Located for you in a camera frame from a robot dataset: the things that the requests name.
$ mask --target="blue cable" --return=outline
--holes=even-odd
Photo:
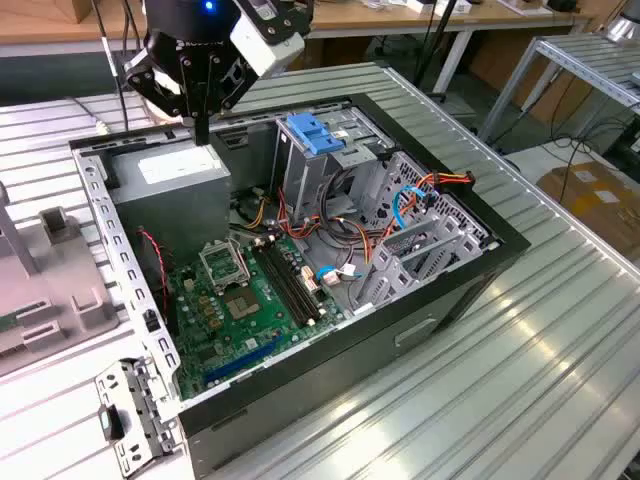
[[[407,224],[404,223],[404,220],[402,219],[402,216],[398,211],[398,202],[400,201],[400,194],[402,192],[413,192],[416,195],[418,195],[420,198],[424,198],[427,194],[424,193],[422,190],[420,190],[418,187],[406,186],[398,190],[396,194],[393,196],[393,202],[392,202],[393,216],[395,217],[396,222],[398,223],[398,226],[401,229],[405,229],[407,228]]]
[[[322,277],[324,277],[325,274],[332,272],[333,270],[336,270],[336,267],[333,267],[331,265],[327,265],[326,267],[322,267],[320,270],[318,270],[316,272],[316,278],[318,279],[318,281],[322,280]]]

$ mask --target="cardboard box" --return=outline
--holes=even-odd
[[[80,23],[91,12],[91,0],[0,0],[0,11]]]
[[[566,168],[556,168],[538,186],[559,201]],[[632,262],[640,259],[640,196],[599,162],[574,165],[562,206]]]

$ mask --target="red cable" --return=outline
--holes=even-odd
[[[169,292],[167,290],[167,273],[165,272],[165,269],[164,269],[164,260],[162,259],[162,254],[160,253],[160,245],[158,245],[158,243],[155,241],[153,236],[151,236],[151,234],[146,230],[141,228],[140,230],[138,230],[138,233],[144,236],[147,240],[149,240],[149,242],[151,242],[151,245],[153,246],[153,249],[156,252],[156,256],[158,257],[158,263],[160,264],[160,273],[161,273],[161,281],[162,281],[162,312],[166,319],[167,318],[167,297],[169,295]]]

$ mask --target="metal shelf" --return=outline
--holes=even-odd
[[[640,71],[640,46],[622,47],[603,35],[586,33],[535,38],[522,56],[511,78],[485,119],[478,134],[488,140],[533,61],[543,55],[555,63],[547,69],[536,85],[537,98],[551,81],[558,67],[584,80],[621,105],[640,112],[640,88],[631,81],[631,74]]]

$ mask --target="expansion slot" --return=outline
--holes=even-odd
[[[266,246],[254,256],[298,327],[313,325],[320,312],[277,248]]]
[[[210,372],[205,373],[203,375],[204,384],[207,385],[209,382],[215,382],[216,380],[219,380],[222,377],[227,377],[229,375],[232,375],[242,370],[247,365],[250,365],[255,361],[261,360],[267,355],[271,355],[273,351],[276,349],[276,347],[278,346],[279,341],[280,341],[280,338],[275,338],[270,343],[267,343],[266,345],[263,345],[262,347],[257,348],[256,350],[253,350],[252,352],[249,352],[240,358],[236,358],[234,361],[227,363],[222,367],[218,367],[215,370],[211,370]]]

